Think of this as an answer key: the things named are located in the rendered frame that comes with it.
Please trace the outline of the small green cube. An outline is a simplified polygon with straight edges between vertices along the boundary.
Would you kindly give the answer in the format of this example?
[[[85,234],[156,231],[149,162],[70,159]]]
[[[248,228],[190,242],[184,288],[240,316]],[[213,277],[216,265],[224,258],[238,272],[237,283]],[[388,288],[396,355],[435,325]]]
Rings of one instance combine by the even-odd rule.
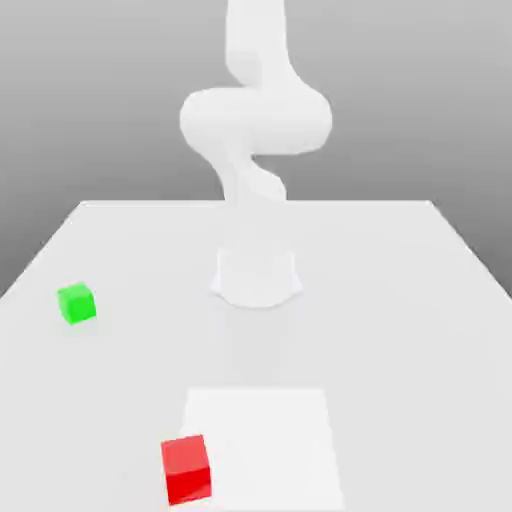
[[[61,315],[70,325],[96,316],[94,295],[85,283],[58,289],[57,299]]]

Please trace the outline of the small red cube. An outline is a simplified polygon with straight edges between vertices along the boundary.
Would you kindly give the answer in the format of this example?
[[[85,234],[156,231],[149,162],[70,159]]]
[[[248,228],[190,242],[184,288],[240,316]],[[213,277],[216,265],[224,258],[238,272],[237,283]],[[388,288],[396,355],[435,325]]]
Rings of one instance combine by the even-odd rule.
[[[161,455],[170,505],[211,496],[211,468],[202,435],[163,441]]]

